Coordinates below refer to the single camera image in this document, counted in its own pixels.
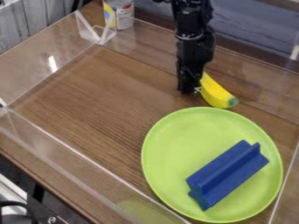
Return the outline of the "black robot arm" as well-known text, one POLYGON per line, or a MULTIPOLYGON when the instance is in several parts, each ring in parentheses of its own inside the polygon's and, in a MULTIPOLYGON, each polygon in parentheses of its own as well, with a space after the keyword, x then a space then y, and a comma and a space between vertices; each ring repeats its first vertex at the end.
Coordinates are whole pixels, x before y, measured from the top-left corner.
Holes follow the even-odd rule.
POLYGON ((210 0, 153 0, 172 6, 176 21, 177 90, 190 94, 201 86, 204 66, 212 61, 214 32, 209 26, 213 8, 210 0))

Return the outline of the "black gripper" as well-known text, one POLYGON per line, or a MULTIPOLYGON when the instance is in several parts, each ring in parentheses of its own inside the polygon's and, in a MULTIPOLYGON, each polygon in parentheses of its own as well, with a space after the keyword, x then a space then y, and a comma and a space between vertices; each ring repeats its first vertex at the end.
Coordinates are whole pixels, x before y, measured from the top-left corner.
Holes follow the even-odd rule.
POLYGON ((190 92, 201 86, 204 66, 212 61, 213 50, 216 45, 214 31, 210 27, 201 30, 201 35, 194 37, 193 34, 185 34, 178 29, 174 30, 176 37, 176 75, 177 90, 182 94, 189 93, 190 75, 190 92))

